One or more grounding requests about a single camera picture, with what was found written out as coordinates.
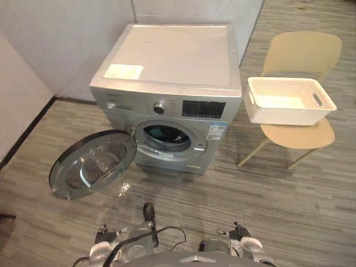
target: control panel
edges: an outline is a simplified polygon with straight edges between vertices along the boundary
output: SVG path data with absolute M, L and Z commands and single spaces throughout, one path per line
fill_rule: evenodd
M 188 120 L 233 120 L 240 97 L 163 95 L 114 90 L 94 91 L 98 104 L 108 110 L 145 116 Z
M 182 116 L 194 118 L 221 118 L 226 102 L 183 100 Z

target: chair seat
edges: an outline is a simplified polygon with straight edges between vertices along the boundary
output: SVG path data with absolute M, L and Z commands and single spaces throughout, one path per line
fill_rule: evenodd
M 318 149 L 335 141 L 327 119 L 312 126 L 261 124 L 265 136 L 272 142 L 291 149 Z

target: display panel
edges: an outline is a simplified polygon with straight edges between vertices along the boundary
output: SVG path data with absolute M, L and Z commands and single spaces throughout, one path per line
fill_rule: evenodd
M 182 116 L 197 118 L 221 118 L 226 102 L 183 100 Z

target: chair backrest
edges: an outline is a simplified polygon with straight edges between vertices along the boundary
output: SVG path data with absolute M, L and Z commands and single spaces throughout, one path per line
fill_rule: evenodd
M 340 57 L 342 41 L 322 32 L 287 32 L 271 41 L 263 74 L 268 72 L 319 72 L 321 77 Z

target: white basket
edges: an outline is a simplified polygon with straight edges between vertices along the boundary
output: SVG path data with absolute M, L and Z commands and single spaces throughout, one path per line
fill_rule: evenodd
M 253 123 L 313 125 L 336 105 L 314 79 L 250 77 L 244 95 Z

